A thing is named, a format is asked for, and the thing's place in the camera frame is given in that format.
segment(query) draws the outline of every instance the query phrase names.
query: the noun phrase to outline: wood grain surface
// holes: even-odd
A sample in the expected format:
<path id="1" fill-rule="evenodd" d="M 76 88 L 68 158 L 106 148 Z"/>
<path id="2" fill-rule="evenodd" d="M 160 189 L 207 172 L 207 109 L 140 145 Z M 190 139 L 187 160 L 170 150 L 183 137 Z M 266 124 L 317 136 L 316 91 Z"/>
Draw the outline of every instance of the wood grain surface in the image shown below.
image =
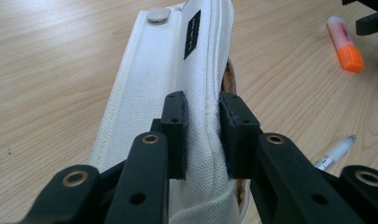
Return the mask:
<path id="1" fill-rule="evenodd" d="M 87 163 L 140 9 L 173 0 L 0 0 L 0 223 L 23 218 L 48 181 Z M 238 92 L 264 132 L 291 138 L 311 162 L 357 135 L 345 165 L 378 169 L 378 34 L 355 35 L 373 13 L 340 1 L 233 1 Z M 327 30 L 346 19 L 365 62 L 342 70 Z M 253 210 L 246 223 L 258 223 Z"/>

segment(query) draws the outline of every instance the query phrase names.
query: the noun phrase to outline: black mechanical part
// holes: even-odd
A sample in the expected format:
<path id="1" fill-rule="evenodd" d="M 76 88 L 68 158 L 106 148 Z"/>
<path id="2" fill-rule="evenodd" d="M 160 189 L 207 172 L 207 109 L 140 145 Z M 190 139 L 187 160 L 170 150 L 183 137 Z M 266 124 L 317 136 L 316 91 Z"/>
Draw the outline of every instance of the black mechanical part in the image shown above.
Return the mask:
<path id="1" fill-rule="evenodd" d="M 50 180 L 20 224 L 91 223 L 101 197 L 98 170 L 89 165 L 71 166 Z"/>
<path id="2" fill-rule="evenodd" d="M 378 223 L 378 171 L 355 165 L 343 168 L 340 194 L 366 223 Z"/>
<path id="3" fill-rule="evenodd" d="M 372 35 L 378 32 L 378 12 L 357 20 L 357 35 Z"/>
<path id="4" fill-rule="evenodd" d="M 254 148 L 261 133 L 260 123 L 237 95 L 221 92 L 219 109 L 220 141 L 229 177 L 250 179 L 254 172 Z"/>
<path id="5" fill-rule="evenodd" d="M 167 223 L 168 166 L 180 176 L 186 171 L 180 162 L 186 158 L 187 128 L 184 95 L 169 98 L 179 99 L 164 105 L 164 111 L 174 112 L 163 113 L 153 120 L 151 132 L 135 138 L 126 161 L 101 175 L 88 165 L 59 172 L 20 223 Z M 340 178 L 319 171 L 288 138 L 262 133 L 238 96 L 221 93 L 219 107 L 229 175 L 252 179 L 262 223 L 378 223 L 378 171 L 350 166 Z M 176 148 L 175 157 L 169 157 Z"/>
<path id="6" fill-rule="evenodd" d="M 167 138 L 142 133 L 133 140 L 105 223 L 167 223 L 168 193 Z"/>
<path id="7" fill-rule="evenodd" d="M 356 2 L 356 0 L 343 0 L 343 5 Z M 377 11 L 370 16 L 357 20 L 357 35 L 372 35 L 378 32 L 378 0 L 358 0 L 361 4 Z"/>
<path id="8" fill-rule="evenodd" d="M 161 132 L 168 138 L 169 178 L 186 179 L 188 103 L 182 91 L 165 97 L 161 116 Z"/>
<path id="9" fill-rule="evenodd" d="M 363 223 L 290 139 L 259 136 L 250 189 L 263 223 Z"/>

